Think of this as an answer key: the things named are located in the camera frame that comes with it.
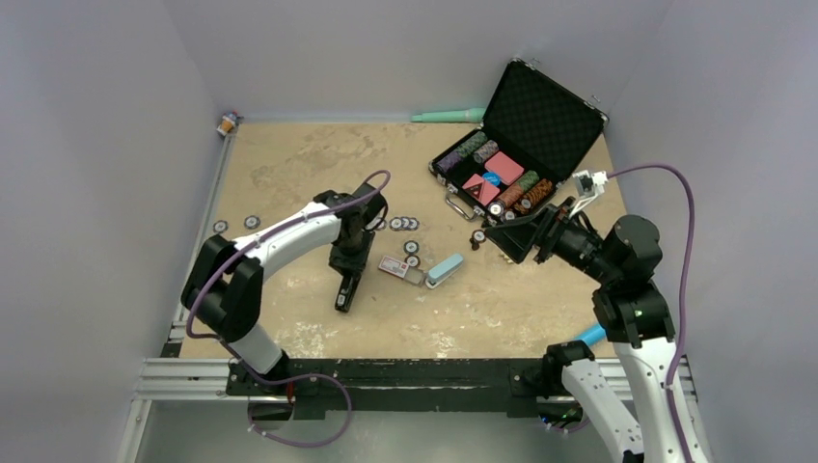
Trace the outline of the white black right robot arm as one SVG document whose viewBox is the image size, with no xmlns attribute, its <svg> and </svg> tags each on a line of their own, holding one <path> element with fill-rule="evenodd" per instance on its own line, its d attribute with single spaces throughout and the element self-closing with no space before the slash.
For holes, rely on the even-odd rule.
<svg viewBox="0 0 818 463">
<path fill-rule="evenodd" d="M 663 253 L 657 227 L 624 215 L 601 235 L 566 200 L 537 213 L 483 229 L 499 247 L 509 245 L 515 262 L 529 251 L 543 263 L 559 258 L 599 287 L 593 312 L 625 373 L 634 407 L 628 409 L 605 378 L 586 342 L 547 347 L 539 372 L 525 384 L 544 396 L 567 393 L 594 425 L 614 462 L 705 462 L 694 418 L 678 386 L 681 331 L 666 298 L 653 282 Z"/>
</svg>

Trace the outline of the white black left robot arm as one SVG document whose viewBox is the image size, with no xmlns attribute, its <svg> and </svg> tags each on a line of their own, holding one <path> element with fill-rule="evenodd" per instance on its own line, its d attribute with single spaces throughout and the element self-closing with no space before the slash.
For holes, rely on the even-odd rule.
<svg viewBox="0 0 818 463">
<path fill-rule="evenodd" d="M 214 234 L 196 256 L 180 303 L 245 363 L 255 387 L 276 394 L 286 385 L 288 356 L 259 321 L 266 280 L 328 245 L 329 265 L 341 275 L 334 308 L 348 312 L 387 211 L 382 193 L 364 182 L 351 194 L 322 192 L 290 218 L 257 233 L 233 240 Z"/>
</svg>

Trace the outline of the black stapler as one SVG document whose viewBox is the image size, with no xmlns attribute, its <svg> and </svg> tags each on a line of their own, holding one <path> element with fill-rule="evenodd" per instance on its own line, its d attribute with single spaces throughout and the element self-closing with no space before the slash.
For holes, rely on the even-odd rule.
<svg viewBox="0 0 818 463">
<path fill-rule="evenodd" d="M 360 273 L 347 272 L 341 275 L 341 283 L 334 305 L 336 311 L 341 313 L 348 313 L 350 311 L 361 279 L 362 275 Z"/>
</svg>

